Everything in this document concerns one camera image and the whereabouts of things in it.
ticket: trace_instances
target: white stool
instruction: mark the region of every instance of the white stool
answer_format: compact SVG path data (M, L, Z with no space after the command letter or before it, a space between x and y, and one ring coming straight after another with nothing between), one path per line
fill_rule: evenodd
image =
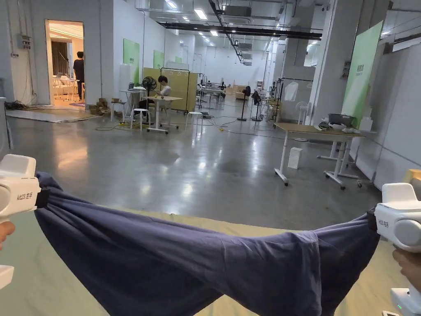
M202 131L203 131L203 114L201 112L188 112L187 113L186 129L184 131L187 131L187 122L189 121L189 114L192 116L192 126L193 126L193 115L197 115L196 128L197 128L197 125L199 123L199 115L202 116Z
M125 103L112 103L112 102L111 102L111 122L114 118L114 106L116 106L116 105L121 106L121 114L123 115L123 123L124 123L124 116L125 116L124 105L125 105Z
M132 129L133 128L133 118L134 118L134 115L135 115L135 112L140 112L140 113L142 113L142 112L146 112L147 113L147 118L148 118L148 121L149 121L149 128L151 128L151 120L152 120L152 118L151 118L151 113L149 112L149 110L147 110L147 109L133 109L133 111L132 111L132 113L131 113L131 117L130 117L130 129ZM141 114L140 115L140 130L142 131L142 116L143 116L143 114Z

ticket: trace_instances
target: white box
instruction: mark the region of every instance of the white box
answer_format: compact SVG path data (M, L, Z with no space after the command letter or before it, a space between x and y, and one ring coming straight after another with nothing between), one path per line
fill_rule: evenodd
M292 147L288 160L288 168L298 169L302 148Z

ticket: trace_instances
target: man standing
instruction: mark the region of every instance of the man standing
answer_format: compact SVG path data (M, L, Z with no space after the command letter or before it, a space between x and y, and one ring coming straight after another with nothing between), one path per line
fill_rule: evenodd
M73 70L77 82L77 93L79 94L79 101L82 100L82 83L85 82L85 61L83 60L83 52L77 52L77 59L73 63Z

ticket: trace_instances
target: human hand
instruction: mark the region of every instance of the human hand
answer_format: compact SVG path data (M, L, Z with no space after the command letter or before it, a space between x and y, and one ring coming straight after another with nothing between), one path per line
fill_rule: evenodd
M13 234L15 231L15 225L11 222L3 222L0 224L0 250L3 248L2 242L6 240L8 235Z
M399 263L401 273L406 276L409 283L421 292L421 253L407 252L402 249L393 251L393 259Z

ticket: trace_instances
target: bowl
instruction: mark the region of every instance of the bowl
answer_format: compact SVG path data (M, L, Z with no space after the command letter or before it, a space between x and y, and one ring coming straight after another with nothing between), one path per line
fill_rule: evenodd
M338 124L338 123L329 123L329 126L333 128L335 131L342 131L346 128L345 124Z

